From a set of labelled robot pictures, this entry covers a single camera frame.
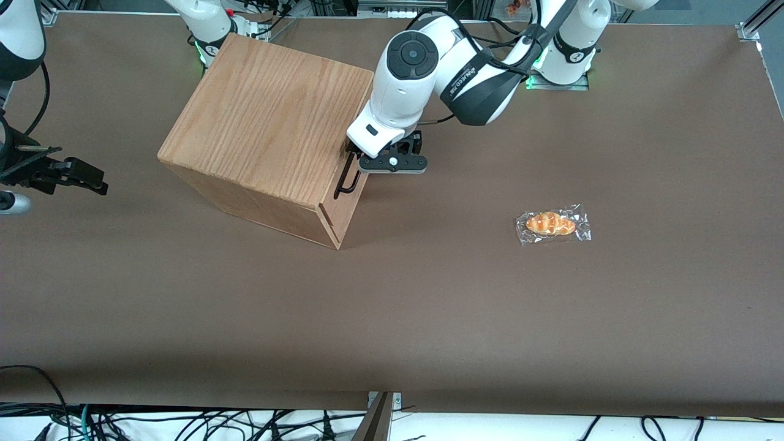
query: wood grain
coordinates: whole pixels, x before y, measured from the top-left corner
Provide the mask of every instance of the wood grain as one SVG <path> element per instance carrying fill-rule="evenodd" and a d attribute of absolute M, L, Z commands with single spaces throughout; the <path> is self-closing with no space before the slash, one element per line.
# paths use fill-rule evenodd
<path fill-rule="evenodd" d="M 315 208 L 372 72 L 229 35 L 158 157 Z"/>
<path fill-rule="evenodd" d="M 338 248 L 362 186 L 322 207 L 332 199 L 347 156 L 346 128 L 372 77 L 230 35 L 158 159 L 227 213 Z"/>

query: plastic wrapper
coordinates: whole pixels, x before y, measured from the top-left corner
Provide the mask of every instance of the plastic wrapper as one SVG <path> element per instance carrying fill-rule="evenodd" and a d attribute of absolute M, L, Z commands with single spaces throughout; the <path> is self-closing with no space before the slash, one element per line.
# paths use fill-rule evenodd
<path fill-rule="evenodd" d="M 523 246 L 590 240 L 590 224 L 583 204 L 524 213 L 516 223 L 517 237 Z"/>

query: bread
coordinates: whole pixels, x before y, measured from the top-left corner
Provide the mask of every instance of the bread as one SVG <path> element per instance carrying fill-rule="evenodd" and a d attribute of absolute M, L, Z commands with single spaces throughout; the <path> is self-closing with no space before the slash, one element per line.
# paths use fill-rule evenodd
<path fill-rule="evenodd" d="M 546 211 L 529 217 L 525 227 L 540 235 L 570 235 L 575 232 L 576 225 L 558 213 Z"/>

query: brown tabletop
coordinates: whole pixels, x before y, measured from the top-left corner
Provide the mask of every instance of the brown tabletop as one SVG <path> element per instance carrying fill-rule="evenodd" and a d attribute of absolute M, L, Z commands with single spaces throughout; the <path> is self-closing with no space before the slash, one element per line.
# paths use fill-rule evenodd
<path fill-rule="evenodd" d="M 276 42 L 373 69 L 404 24 L 298 20 Z M 34 211 L 0 217 L 0 363 L 69 401 L 784 412 L 784 122 L 732 27 L 611 26 L 589 92 L 423 128 L 427 172 L 372 176 L 337 252 L 158 163 L 201 74 L 179 17 L 64 13 L 47 35 L 34 137 L 109 195 L 24 191 Z M 41 98 L 20 82 L 10 122 Z M 593 241 L 520 246 L 516 216 L 576 202 Z M 0 401 L 54 399 L 0 380 Z"/>

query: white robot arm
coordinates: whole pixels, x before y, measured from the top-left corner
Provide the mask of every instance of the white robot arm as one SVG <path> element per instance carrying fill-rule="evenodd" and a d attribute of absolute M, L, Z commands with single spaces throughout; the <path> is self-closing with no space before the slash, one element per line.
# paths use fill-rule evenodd
<path fill-rule="evenodd" d="M 266 24 L 246 20 L 225 10 L 219 0 L 165 0 L 185 20 L 194 36 L 205 67 L 212 64 L 218 49 L 231 34 L 259 38 L 269 29 Z"/>
<path fill-rule="evenodd" d="M 0 80 L 21 80 L 40 67 L 46 86 L 41 110 L 24 132 L 11 127 L 0 108 L 0 184 L 49 195 L 57 185 L 73 185 L 106 195 L 103 171 L 77 158 L 52 159 L 49 155 L 62 149 L 41 146 L 29 136 L 49 101 L 49 74 L 43 62 L 46 38 L 39 8 L 38 0 L 0 0 Z M 27 196 L 0 191 L 0 215 L 26 213 L 30 206 Z"/>
<path fill-rule="evenodd" d="M 0 0 L 0 80 L 27 78 L 46 53 L 38 0 Z"/>
<path fill-rule="evenodd" d="M 616 3 L 645 9 L 657 1 Z M 596 42 L 610 18 L 610 3 L 533 0 L 532 22 L 503 61 L 483 49 L 445 11 L 424 11 L 429 12 L 445 15 L 416 21 L 390 40 L 376 68 L 370 100 L 347 130 L 366 159 L 376 159 L 361 160 L 362 171 L 422 173 L 423 169 L 400 169 L 395 155 L 389 157 L 394 164 L 377 158 L 414 133 L 431 92 L 462 124 L 484 126 L 503 112 L 532 68 L 556 84 L 579 79 L 596 53 Z"/>

